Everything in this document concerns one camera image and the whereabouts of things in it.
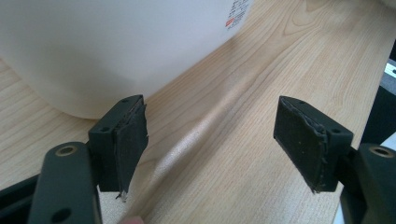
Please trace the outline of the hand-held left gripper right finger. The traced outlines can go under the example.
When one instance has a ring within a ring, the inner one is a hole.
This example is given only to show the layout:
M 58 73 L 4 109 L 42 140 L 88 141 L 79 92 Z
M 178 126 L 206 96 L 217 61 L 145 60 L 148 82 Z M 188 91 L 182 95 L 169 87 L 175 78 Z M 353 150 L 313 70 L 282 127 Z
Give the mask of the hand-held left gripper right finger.
M 348 153 L 353 132 L 312 105 L 280 96 L 274 138 L 313 192 L 334 192 L 338 159 Z

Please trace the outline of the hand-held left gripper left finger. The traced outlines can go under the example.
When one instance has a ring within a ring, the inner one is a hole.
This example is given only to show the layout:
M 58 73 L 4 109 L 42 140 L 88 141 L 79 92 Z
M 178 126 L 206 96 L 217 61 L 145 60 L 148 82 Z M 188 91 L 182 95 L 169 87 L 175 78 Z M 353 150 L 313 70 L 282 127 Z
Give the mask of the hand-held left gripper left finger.
M 89 145 L 101 163 L 99 188 L 127 199 L 135 168 L 149 143 L 142 95 L 118 101 L 90 130 Z

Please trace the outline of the black object beside table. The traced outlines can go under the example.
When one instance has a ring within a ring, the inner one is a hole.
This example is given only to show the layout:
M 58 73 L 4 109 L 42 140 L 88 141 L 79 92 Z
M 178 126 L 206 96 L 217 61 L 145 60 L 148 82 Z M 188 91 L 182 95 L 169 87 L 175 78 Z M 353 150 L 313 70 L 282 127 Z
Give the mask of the black object beside table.
M 396 95 L 379 87 L 361 141 L 380 145 L 396 132 Z

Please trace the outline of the large white plastic container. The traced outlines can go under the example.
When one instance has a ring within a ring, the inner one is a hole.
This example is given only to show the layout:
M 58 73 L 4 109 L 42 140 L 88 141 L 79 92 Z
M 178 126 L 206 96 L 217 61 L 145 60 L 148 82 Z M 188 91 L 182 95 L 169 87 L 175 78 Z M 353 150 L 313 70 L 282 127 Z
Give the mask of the large white plastic container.
M 99 119 L 241 29 L 254 0 L 0 0 L 0 58 L 48 104 Z

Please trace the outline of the white and green object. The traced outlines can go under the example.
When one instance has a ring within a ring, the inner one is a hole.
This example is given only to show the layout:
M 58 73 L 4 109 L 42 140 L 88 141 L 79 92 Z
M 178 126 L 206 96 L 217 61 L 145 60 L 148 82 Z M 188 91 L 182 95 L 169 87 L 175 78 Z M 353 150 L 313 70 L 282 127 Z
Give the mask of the white and green object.
M 394 62 L 393 60 L 388 60 L 384 72 L 387 75 L 396 78 L 396 62 Z

